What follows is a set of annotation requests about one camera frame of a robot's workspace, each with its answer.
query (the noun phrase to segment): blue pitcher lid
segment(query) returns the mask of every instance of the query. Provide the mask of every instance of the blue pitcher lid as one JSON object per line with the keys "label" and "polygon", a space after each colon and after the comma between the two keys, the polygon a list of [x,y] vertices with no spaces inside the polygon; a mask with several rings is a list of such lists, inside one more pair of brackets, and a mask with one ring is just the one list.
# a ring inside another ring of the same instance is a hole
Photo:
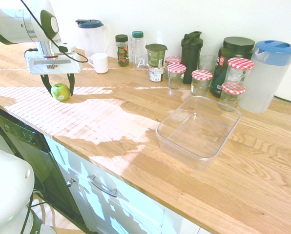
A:
{"label": "blue pitcher lid", "polygon": [[259,41],[255,45],[251,60],[274,66],[289,65],[291,63],[291,45],[277,40]]}
{"label": "blue pitcher lid", "polygon": [[278,40],[264,40],[256,43],[256,46],[263,51],[280,54],[291,54],[291,45]]}
{"label": "blue pitcher lid", "polygon": [[75,22],[80,28],[99,28],[103,26],[103,23],[97,19],[78,19]]}

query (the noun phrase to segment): white mug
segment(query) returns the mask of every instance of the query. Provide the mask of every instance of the white mug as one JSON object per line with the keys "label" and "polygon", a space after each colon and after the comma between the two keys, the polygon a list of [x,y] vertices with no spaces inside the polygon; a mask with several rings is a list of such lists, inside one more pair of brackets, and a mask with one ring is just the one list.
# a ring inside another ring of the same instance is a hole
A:
{"label": "white mug", "polygon": [[108,59],[106,53],[95,53],[87,58],[88,63],[94,67],[97,73],[106,73],[108,71]]}

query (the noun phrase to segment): green apple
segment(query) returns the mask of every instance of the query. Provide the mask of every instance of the green apple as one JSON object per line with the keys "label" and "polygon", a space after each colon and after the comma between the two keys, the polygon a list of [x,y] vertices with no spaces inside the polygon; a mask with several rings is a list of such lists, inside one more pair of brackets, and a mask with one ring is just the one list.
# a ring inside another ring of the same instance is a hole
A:
{"label": "green apple", "polygon": [[58,83],[51,87],[52,96],[58,101],[69,99],[69,88],[66,84]]}

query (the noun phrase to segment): butcher block counter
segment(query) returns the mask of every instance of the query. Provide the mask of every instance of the butcher block counter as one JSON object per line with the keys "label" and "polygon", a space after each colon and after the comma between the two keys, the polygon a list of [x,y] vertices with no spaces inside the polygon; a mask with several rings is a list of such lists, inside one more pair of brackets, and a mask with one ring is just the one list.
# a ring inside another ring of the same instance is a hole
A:
{"label": "butcher block counter", "polygon": [[[155,135],[191,97],[189,85],[169,89],[109,58],[105,74],[83,63],[74,95],[59,102],[28,72],[27,48],[35,44],[0,43],[1,109],[212,233],[291,234],[291,104],[273,100],[262,114],[238,108],[242,119],[219,156],[196,171],[162,152]],[[68,85],[66,74],[49,78]]]}

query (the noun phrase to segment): white wall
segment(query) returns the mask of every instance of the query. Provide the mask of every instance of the white wall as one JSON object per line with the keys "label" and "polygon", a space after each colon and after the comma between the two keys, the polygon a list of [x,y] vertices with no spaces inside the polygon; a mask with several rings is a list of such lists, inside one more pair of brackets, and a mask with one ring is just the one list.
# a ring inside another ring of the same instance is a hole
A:
{"label": "white wall", "polygon": [[[167,56],[181,55],[185,33],[201,31],[201,54],[218,54],[223,39],[281,40],[291,44],[291,0],[50,0],[63,41],[83,48],[75,20],[95,19],[107,25],[108,53],[116,57],[115,35],[142,30],[146,41],[157,39]],[[291,66],[277,93],[291,100]]]}

